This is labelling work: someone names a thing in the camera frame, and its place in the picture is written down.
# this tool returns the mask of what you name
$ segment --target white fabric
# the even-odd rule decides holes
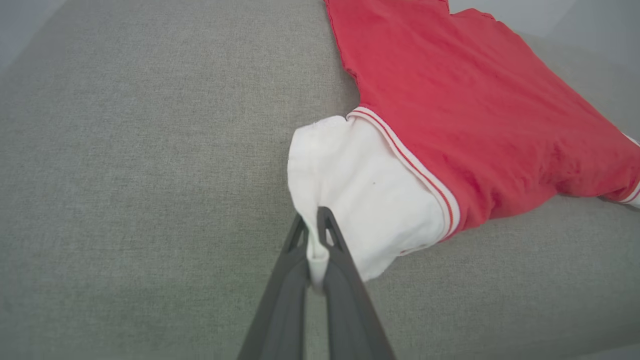
[[[327,256],[317,237],[319,206],[333,211],[363,281],[444,231],[435,197],[363,118],[330,117],[296,130],[287,171],[294,207],[309,228],[312,272]]]

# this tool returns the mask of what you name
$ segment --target white trim with red stripe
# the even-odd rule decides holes
[[[623,133],[623,135],[625,135],[629,140],[631,140],[631,142],[633,142],[634,144],[638,145],[640,147],[640,143],[637,142],[635,139],[631,138],[630,136],[627,136],[627,134]],[[626,199],[623,199],[620,201],[620,204],[628,204],[629,202],[634,201],[638,195],[640,195],[640,183],[638,183],[638,185],[636,186],[636,189],[631,193],[631,195],[629,195]]]
[[[359,106],[347,115],[347,119],[350,117],[361,117],[369,121],[376,127],[376,129],[378,129],[378,131],[380,131],[387,140],[391,150],[393,150],[397,158],[400,159],[400,162],[402,162],[409,171],[424,183],[442,207],[445,227],[439,241],[451,235],[460,224],[460,207],[458,206],[458,201],[454,197],[453,193],[437,177],[427,170],[420,160],[418,160],[418,158],[416,158],[411,151],[404,146],[391,127],[389,127],[389,125],[375,112],[369,108],[365,108],[364,106]]]

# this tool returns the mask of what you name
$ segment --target red garment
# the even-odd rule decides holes
[[[640,147],[507,26],[445,0],[325,0],[354,111],[447,213],[447,237],[557,193],[631,200]]]

